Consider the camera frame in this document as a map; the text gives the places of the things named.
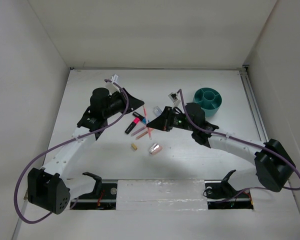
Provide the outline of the pink red pen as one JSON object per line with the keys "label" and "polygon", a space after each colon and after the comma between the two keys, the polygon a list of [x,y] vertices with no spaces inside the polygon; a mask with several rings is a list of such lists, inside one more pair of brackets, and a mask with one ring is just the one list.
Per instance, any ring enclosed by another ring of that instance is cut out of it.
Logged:
{"label": "pink red pen", "polygon": [[145,105],[142,106],[143,108],[143,113],[144,113],[144,119],[145,119],[145,125],[147,127],[147,132],[148,132],[148,136],[149,136],[149,139],[152,140],[152,135],[151,135],[151,129],[148,127],[148,116],[147,116],[147,111],[146,111],[146,107]]}

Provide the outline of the pink cap black highlighter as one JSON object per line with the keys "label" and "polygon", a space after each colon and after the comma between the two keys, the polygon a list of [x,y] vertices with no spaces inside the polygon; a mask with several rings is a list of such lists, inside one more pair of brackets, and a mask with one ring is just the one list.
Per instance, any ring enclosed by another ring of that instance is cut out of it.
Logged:
{"label": "pink cap black highlighter", "polygon": [[136,118],[129,124],[129,126],[126,128],[126,130],[124,131],[124,133],[128,135],[128,134],[135,128],[135,126],[138,124],[139,121],[140,121],[140,119],[136,117]]}

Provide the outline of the orange pastel pen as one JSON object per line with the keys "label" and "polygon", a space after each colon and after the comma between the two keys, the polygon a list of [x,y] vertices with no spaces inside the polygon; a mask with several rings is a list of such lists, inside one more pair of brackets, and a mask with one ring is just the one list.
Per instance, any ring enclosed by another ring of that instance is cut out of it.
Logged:
{"label": "orange pastel pen", "polygon": [[154,129],[153,128],[148,128],[145,132],[141,133],[140,135],[138,135],[135,139],[138,140],[146,135],[148,135],[149,133],[151,133]]}

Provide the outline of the purple pastel pen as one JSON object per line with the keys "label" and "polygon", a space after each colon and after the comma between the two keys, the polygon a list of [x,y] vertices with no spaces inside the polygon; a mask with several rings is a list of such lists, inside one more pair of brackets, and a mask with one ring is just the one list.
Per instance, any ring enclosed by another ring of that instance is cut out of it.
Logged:
{"label": "purple pastel pen", "polygon": [[141,127],[140,129],[136,130],[135,132],[133,132],[130,136],[135,136],[136,134],[144,131],[144,130],[148,130],[148,127],[146,125],[144,125],[143,127]]}

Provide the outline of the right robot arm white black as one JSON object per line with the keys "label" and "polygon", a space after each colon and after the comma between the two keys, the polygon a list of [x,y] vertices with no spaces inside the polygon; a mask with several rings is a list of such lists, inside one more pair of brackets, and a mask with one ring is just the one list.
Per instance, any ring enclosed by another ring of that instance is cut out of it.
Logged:
{"label": "right robot arm white black", "polygon": [[207,193],[212,199],[233,197],[250,188],[280,192],[296,169],[279,141],[239,139],[208,122],[197,103],[186,104],[184,110],[166,106],[160,116],[147,123],[147,127],[163,132],[174,128],[190,131],[197,144],[234,155],[253,165],[247,170],[230,170],[224,178],[209,182]]}

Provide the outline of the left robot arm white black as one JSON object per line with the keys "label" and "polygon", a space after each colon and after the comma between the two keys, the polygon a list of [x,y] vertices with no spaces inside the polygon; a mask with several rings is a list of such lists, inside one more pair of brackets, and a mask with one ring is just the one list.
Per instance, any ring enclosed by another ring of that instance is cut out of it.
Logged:
{"label": "left robot arm white black", "polygon": [[40,169],[27,175],[28,200],[56,215],[61,214],[72,199],[87,194],[97,198],[102,192],[102,178],[88,171],[81,178],[70,179],[69,174],[84,151],[94,144],[109,126],[108,119],[118,113],[129,114],[144,102],[125,89],[110,93],[107,88],[93,90],[90,105],[83,113],[73,133],[73,141],[65,144]]}

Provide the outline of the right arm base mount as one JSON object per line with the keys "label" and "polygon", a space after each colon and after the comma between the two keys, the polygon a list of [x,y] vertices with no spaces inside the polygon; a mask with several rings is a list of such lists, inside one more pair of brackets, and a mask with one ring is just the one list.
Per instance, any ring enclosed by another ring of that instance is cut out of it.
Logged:
{"label": "right arm base mount", "polygon": [[205,189],[202,193],[207,198],[207,208],[209,210],[253,210],[254,205],[250,191],[243,192],[235,196],[239,190],[235,190],[229,183],[236,170],[228,172],[223,179],[205,180]]}

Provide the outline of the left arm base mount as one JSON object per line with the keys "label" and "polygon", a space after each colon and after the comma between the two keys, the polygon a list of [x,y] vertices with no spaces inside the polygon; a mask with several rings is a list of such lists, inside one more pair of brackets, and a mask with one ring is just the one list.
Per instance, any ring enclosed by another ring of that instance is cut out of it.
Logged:
{"label": "left arm base mount", "polygon": [[70,210],[115,210],[118,181],[103,180],[100,176],[84,172],[81,177],[68,179]]}

